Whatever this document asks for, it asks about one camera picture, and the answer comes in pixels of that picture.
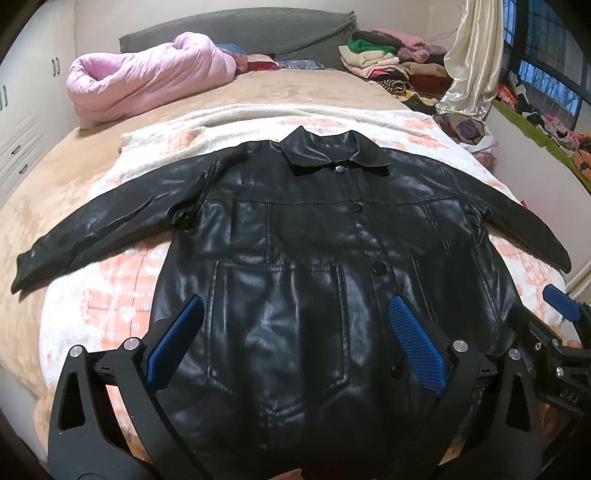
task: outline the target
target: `green cloth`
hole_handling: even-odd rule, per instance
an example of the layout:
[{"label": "green cloth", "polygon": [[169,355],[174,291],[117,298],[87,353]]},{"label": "green cloth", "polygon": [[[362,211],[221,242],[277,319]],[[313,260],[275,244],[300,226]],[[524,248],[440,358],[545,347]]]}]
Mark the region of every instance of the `green cloth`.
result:
[{"label": "green cloth", "polygon": [[396,48],[388,47],[387,45],[375,45],[365,40],[349,40],[347,42],[349,50],[354,53],[361,53],[364,51],[382,50],[386,53],[396,53]]},{"label": "green cloth", "polygon": [[577,168],[577,165],[574,164],[573,159],[564,153],[554,140],[540,132],[540,130],[532,125],[527,118],[518,114],[506,106],[503,102],[500,102],[499,100],[493,100],[492,104],[506,117],[507,120],[509,120],[509,122],[519,128],[519,130],[521,130],[526,137],[531,138],[538,144],[538,146],[545,147],[550,155],[560,160],[564,165],[572,170],[583,186],[591,194],[591,182],[585,178],[585,176]]}]

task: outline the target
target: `folded pink blanket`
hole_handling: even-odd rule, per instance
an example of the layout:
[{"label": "folded pink blanket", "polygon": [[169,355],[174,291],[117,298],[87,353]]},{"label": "folded pink blanket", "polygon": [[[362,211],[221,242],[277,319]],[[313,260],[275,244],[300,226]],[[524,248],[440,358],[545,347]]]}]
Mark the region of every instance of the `folded pink blanket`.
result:
[{"label": "folded pink blanket", "polygon": [[66,85],[80,127],[90,128],[224,85],[235,73],[236,61],[209,37],[186,32],[139,53],[82,55]]},{"label": "folded pink blanket", "polygon": [[374,32],[399,39],[404,44],[404,48],[401,48],[398,51],[398,55],[401,59],[412,59],[417,63],[425,63],[429,58],[429,51],[427,50],[428,45],[421,37],[415,37],[414,35],[387,30],[385,28],[379,28],[374,30]]},{"label": "folded pink blanket", "polygon": [[399,39],[409,50],[424,50],[427,46],[427,43],[421,37],[415,37],[414,35],[408,35],[406,33],[396,32],[394,30],[387,30],[385,28],[379,28],[374,30],[374,32],[383,33],[384,35],[390,35],[390,37]]}]

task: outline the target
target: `satin curtain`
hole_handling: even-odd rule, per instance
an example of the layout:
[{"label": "satin curtain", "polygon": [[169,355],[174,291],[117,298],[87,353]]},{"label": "satin curtain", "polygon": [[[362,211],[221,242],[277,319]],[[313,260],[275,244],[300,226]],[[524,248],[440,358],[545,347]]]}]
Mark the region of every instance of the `satin curtain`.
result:
[{"label": "satin curtain", "polygon": [[467,0],[456,42],[445,56],[454,79],[439,113],[482,120],[496,96],[503,58],[503,0]]}]

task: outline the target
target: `white fleece blanket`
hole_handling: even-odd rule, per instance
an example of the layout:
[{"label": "white fleece blanket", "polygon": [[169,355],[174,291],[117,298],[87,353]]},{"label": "white fleece blanket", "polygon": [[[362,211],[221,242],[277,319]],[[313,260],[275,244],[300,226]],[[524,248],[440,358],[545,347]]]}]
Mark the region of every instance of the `white fleece blanket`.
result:
[{"label": "white fleece blanket", "polygon": [[[89,200],[182,158],[246,141],[281,141],[300,125],[317,135],[357,130],[381,147],[425,155],[463,170],[517,201],[505,185],[427,115],[291,104],[229,105],[126,134],[122,137],[121,156],[93,185]],[[561,316],[544,303],[542,289],[553,283],[564,291],[561,274],[500,234],[492,232],[491,240],[507,264],[523,303],[549,325],[559,325]],[[155,282],[169,244],[170,237],[147,240],[49,285],[39,339],[41,368],[48,387],[56,385],[64,358],[73,345],[81,343],[89,351],[117,348],[127,337],[146,333]],[[112,393],[112,401],[122,426],[132,431],[116,392]]]}]

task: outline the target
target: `pile of clothes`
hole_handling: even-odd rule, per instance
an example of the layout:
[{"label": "pile of clothes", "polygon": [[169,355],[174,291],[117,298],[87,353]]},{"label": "pile of clothes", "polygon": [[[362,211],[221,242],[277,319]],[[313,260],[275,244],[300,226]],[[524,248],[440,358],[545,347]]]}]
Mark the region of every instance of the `pile of clothes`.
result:
[{"label": "pile of clothes", "polygon": [[497,100],[526,118],[531,125],[553,140],[573,160],[582,175],[591,181],[591,134],[575,133],[557,117],[533,107],[527,98],[525,86],[515,73],[509,72],[507,83],[509,85],[499,84]]},{"label": "pile of clothes", "polygon": [[358,31],[339,47],[351,73],[371,79],[410,109],[434,115],[435,105],[452,84],[444,47],[391,30]]},{"label": "pile of clothes", "polygon": [[457,144],[470,152],[488,171],[492,172],[495,156],[493,147],[497,146],[486,124],[458,113],[433,115],[439,127]]}]

